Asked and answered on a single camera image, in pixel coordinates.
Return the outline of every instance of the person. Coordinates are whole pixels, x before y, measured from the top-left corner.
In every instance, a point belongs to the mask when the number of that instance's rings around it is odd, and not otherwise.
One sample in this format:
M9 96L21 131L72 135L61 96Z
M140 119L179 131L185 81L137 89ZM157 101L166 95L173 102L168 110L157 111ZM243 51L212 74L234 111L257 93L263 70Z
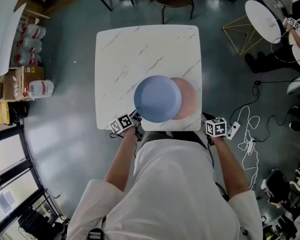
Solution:
M172 137L151 132L136 155L133 185L125 194L137 143L135 129L127 129L104 180L88 183L67 239L99 239L96 229L107 240L262 239L255 192L248 189L244 171L226 142L213 138L228 202L216 186L211 157L198 139L194 132L173 132Z
M297 31L290 24L287 24L285 28L291 33L296 45L300 49L300 36ZM292 68L300 72L300 65L296 62L297 59L293 55L293 45L283 46L267 56L260 51L257 54L257 59L250 53L247 53L244 58L253 73L264 73L282 68Z

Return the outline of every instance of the large plastic bottle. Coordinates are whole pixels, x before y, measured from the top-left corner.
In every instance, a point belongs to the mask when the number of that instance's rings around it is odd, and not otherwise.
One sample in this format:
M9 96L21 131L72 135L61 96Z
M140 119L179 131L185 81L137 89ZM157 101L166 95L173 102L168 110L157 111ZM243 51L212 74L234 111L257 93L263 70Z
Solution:
M36 53L21 52L14 56L14 61L20 66L38 66L41 57Z
M50 80L36 80L29 83L24 88L24 92L28 94L30 98L46 98L50 97L54 92L54 83Z
M33 39L42 39L46 35L46 28L35 24L29 24L26 26L24 35Z
M16 46L23 52L38 54L41 52L42 42L31 37L22 37L22 39L16 43Z

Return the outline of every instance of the black shoe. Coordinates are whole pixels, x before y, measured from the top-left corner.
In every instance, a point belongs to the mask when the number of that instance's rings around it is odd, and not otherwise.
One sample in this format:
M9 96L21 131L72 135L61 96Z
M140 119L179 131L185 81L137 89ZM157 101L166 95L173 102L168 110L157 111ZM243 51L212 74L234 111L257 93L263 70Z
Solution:
M244 56L244 59L245 59L245 62L249 65L250 69L252 70L253 73L258 73L258 62L257 60L250 54L250 53L247 53L245 56Z
M258 54L257 54L257 60L262 61L265 58L266 58L266 55L262 51L259 51Z

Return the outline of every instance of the pink plate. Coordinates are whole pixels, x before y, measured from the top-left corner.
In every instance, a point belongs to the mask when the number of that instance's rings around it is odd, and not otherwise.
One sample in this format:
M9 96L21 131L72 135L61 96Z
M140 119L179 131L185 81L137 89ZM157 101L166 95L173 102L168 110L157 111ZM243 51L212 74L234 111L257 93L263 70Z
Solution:
M195 112L197 107L197 94L188 81L179 77L172 77L171 79L176 83L181 92L181 107L176 116L172 119L184 119Z

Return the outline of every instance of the sleeve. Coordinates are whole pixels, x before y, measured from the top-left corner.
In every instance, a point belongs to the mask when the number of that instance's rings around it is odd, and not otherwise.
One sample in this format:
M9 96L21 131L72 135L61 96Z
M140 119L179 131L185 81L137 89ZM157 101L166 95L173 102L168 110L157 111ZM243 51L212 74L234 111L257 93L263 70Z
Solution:
M228 201L228 204L239 220L241 231L247 232L248 237L246 237L246 239L263 239L261 215L255 192L249 190L237 194Z
M99 179L89 181L67 231L67 240L86 240L90 230L107 215L125 194Z

